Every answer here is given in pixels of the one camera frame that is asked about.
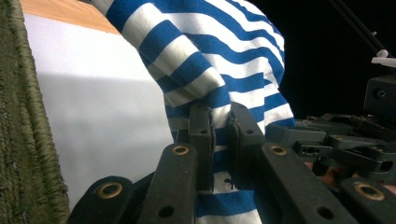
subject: white surface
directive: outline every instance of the white surface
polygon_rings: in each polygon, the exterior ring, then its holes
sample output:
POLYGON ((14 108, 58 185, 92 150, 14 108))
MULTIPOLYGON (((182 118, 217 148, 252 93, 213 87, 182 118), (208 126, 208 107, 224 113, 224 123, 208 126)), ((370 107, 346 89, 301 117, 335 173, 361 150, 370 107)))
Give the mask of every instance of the white surface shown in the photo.
POLYGON ((137 181, 172 143, 161 90, 121 36, 25 14, 70 207, 95 181, 137 181))

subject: striped cloth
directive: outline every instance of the striped cloth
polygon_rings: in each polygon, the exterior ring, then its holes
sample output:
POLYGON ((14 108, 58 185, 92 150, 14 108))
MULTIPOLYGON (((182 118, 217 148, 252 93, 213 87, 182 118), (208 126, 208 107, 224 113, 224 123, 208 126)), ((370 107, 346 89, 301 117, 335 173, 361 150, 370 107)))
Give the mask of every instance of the striped cloth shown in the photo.
POLYGON ((215 190, 199 192, 198 223, 261 223, 253 192, 231 188, 225 123, 231 101, 245 105, 265 132, 293 125, 278 91, 284 40, 242 0, 92 0, 141 56, 162 88, 172 135, 189 126, 189 108, 205 100, 216 130, 215 190))

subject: black background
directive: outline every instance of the black background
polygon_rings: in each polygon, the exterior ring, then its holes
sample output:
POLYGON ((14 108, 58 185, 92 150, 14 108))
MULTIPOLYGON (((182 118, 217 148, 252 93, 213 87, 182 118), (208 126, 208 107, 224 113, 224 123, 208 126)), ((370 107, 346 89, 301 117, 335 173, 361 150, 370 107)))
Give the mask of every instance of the black background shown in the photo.
MULTIPOLYGON (((390 74, 329 0, 251 0, 285 37, 280 86, 297 119, 324 113, 367 114, 367 81, 390 74)), ((344 0, 389 52, 396 54, 396 1, 344 0)))

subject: striped shirt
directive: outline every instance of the striped shirt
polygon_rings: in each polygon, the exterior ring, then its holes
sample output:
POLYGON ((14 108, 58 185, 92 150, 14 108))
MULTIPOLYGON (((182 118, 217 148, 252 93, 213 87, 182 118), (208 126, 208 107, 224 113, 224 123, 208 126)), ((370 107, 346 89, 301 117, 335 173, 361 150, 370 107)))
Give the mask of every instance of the striped shirt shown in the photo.
POLYGON ((212 108, 216 131, 214 192, 197 196, 198 223, 261 223, 253 192, 224 180, 225 125, 231 102, 245 105, 259 127, 293 125, 278 91, 284 40, 256 7, 242 0, 92 0, 139 52, 163 90, 172 135, 189 127, 190 106, 212 108))

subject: green woven fabric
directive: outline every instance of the green woven fabric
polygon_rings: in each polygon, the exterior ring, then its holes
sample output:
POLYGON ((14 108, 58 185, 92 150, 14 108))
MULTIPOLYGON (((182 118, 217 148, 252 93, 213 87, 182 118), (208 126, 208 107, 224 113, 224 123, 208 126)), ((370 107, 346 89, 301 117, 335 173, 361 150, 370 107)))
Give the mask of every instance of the green woven fabric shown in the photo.
POLYGON ((18 0, 0 0, 0 223, 65 223, 67 188, 18 0))

